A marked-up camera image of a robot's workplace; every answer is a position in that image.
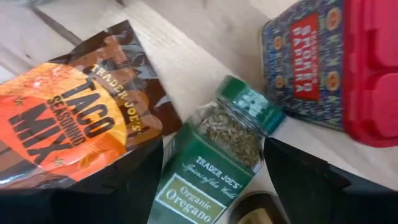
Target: dried oregano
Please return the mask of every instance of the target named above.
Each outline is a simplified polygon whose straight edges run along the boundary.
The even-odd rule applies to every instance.
[[[219,106],[212,106],[199,124],[201,134],[209,137],[228,154],[253,169],[260,161],[259,137]]]

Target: black object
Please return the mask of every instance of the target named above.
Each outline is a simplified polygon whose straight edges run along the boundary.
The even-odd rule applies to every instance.
[[[95,179],[106,178],[101,183],[112,189],[110,194],[51,189],[0,191],[1,223],[146,223],[162,171],[162,140],[134,166],[131,161],[137,156],[145,155],[133,151],[81,183],[95,184]]]
[[[398,193],[269,138],[264,158],[292,224],[398,223]]]

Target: green label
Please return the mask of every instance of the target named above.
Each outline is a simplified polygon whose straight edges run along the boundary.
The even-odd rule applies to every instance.
[[[177,174],[155,200],[196,224],[215,222],[226,208]]]
[[[150,224],[214,223],[254,176],[189,122],[167,148]]]

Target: spice label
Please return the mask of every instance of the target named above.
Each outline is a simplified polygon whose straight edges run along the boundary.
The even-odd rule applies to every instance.
[[[262,30],[267,98],[289,115],[342,128],[344,0],[303,0]]]
[[[319,100],[318,14],[292,25],[294,97]]]
[[[150,224],[214,223],[254,176],[252,170],[200,135],[190,122],[168,147],[177,155],[162,173]]]
[[[213,223],[226,208],[177,174],[166,183],[156,201],[192,223]]]

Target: star print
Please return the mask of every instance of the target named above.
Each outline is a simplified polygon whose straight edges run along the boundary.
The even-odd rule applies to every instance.
[[[62,166],[63,164],[63,159],[59,159],[58,157],[56,157],[53,161],[53,163],[55,163],[56,166]]]
[[[20,97],[18,96],[15,100],[14,103],[16,106],[23,106],[24,105],[24,99],[25,97]]]

